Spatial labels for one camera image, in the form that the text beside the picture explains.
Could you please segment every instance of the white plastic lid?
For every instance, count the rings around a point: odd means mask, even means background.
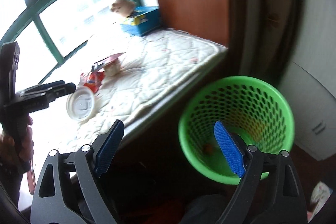
[[[92,117],[95,108],[95,95],[86,86],[80,86],[67,99],[67,113],[76,121],[84,121]]]

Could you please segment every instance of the blue box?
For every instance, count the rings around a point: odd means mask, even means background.
[[[137,7],[132,15],[121,23],[124,32],[142,37],[152,30],[161,27],[161,15],[159,7]]]

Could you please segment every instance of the blue gripper pad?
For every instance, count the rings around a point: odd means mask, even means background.
[[[229,132],[220,121],[215,123],[213,131],[219,147],[231,168],[231,171],[237,174],[240,178],[243,177],[246,172],[243,154],[231,138]]]
[[[100,149],[95,155],[93,173],[96,175],[97,178],[99,178],[102,174],[107,172],[112,162],[112,159],[115,153],[117,152],[119,143],[124,136],[123,122],[120,120],[116,120],[116,122],[113,124],[113,126],[106,134],[108,134],[106,140],[101,145]],[[95,142],[99,143],[99,140],[97,139],[100,137],[103,138],[104,137],[103,135],[104,134],[99,135],[96,138]]]

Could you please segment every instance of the mesh trash can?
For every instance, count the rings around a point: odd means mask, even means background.
[[[213,127],[221,120],[230,133],[262,152],[290,151],[294,118],[281,93],[264,81],[247,76],[220,79],[200,90],[188,103],[179,122],[179,140],[191,165],[217,182],[237,185],[216,139]]]

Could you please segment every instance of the teddy bear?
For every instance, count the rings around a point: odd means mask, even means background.
[[[135,9],[135,2],[132,0],[116,0],[113,2],[111,11],[122,16],[128,17],[130,16]]]

